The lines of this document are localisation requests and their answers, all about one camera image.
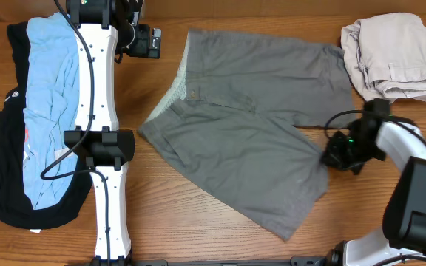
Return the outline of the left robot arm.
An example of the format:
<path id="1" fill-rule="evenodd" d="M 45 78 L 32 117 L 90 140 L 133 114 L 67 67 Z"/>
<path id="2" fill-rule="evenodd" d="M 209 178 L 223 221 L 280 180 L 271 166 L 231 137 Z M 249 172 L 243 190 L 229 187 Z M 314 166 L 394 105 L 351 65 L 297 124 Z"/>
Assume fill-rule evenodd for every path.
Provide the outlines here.
<path id="1" fill-rule="evenodd" d="M 135 153 L 133 131 L 121 129 L 114 68 L 122 57 L 160 57 L 161 31 L 139 23 L 142 0 L 68 1 L 79 60 L 75 127 L 64 143 L 84 161 L 95 193 L 97 239 L 91 265 L 132 265 L 126 222 L 126 176 Z"/>

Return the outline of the grey shorts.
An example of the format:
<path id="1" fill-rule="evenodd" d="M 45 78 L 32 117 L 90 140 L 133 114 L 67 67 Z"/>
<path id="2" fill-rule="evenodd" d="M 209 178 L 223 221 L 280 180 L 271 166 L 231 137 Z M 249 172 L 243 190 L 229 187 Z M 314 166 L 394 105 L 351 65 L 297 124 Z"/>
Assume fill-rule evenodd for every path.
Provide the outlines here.
<path id="1" fill-rule="evenodd" d="M 328 188 L 302 128 L 354 119 L 343 57 L 333 44 L 192 29 L 138 132 L 185 178 L 288 240 Z"/>

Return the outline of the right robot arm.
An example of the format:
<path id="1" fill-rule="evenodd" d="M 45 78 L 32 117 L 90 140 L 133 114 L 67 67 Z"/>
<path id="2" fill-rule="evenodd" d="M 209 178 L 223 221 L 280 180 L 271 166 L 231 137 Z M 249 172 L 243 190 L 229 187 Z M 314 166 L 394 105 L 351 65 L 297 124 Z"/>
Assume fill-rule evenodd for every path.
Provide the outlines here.
<path id="1" fill-rule="evenodd" d="M 387 100 L 373 99 L 335 132 L 321 162 L 359 174 L 371 159 L 390 157 L 401 176 L 385 209 L 382 226 L 360 239 L 344 241 L 315 265 L 396 265 L 426 262 L 426 140 L 411 120 L 391 114 Z"/>

